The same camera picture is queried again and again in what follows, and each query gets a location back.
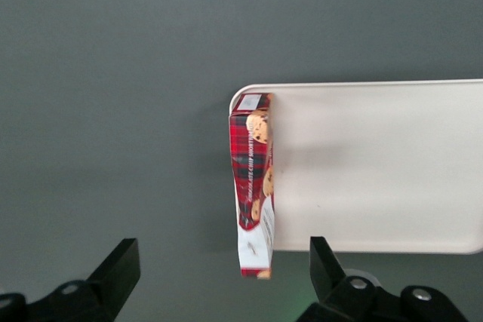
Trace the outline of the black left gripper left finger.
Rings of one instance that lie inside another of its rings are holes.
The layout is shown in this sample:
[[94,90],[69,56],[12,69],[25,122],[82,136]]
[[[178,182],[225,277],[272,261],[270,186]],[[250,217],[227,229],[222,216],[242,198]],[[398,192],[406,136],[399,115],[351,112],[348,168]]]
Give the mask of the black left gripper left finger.
[[68,281],[28,303],[21,293],[1,295],[2,321],[114,321],[140,279],[136,238],[123,239],[85,280]]

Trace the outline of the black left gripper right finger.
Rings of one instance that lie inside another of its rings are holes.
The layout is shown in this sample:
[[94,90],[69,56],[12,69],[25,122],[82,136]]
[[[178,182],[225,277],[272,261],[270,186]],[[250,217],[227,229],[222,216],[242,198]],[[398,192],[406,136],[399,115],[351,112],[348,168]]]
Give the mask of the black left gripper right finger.
[[441,291],[418,285],[393,295],[374,276],[343,269],[322,236],[311,237],[309,273],[318,301],[298,321],[466,321]]

